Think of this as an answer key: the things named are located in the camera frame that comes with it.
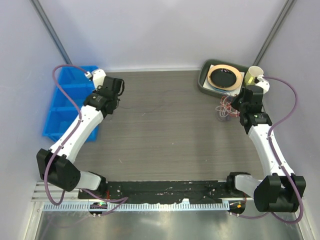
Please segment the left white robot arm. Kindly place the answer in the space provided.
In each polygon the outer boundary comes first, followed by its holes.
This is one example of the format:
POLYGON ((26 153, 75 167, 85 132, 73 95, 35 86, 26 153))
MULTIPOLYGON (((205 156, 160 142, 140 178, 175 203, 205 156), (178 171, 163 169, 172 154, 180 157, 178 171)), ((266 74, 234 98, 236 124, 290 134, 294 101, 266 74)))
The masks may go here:
POLYGON ((125 82, 103 76, 95 80, 96 89, 84 100, 80 113, 61 138, 50 149, 40 149, 36 155, 41 179, 66 192, 88 189, 100 200, 107 192, 106 179, 96 173, 78 170, 74 162, 92 131, 118 107, 125 82))

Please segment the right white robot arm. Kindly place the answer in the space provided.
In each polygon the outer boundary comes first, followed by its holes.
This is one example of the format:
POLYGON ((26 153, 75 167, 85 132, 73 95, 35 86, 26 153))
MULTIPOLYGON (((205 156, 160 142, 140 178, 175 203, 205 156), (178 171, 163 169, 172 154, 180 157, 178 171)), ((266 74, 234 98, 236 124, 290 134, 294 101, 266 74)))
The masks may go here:
POLYGON ((285 160, 275 139, 275 125, 262 111, 263 96, 261 87, 249 85, 233 98, 231 106, 239 111, 239 122, 256 148, 264 178, 258 180, 249 173, 231 172, 225 190, 233 198, 242 193, 253 198, 259 212, 294 213, 304 209, 306 180, 296 175, 285 160))

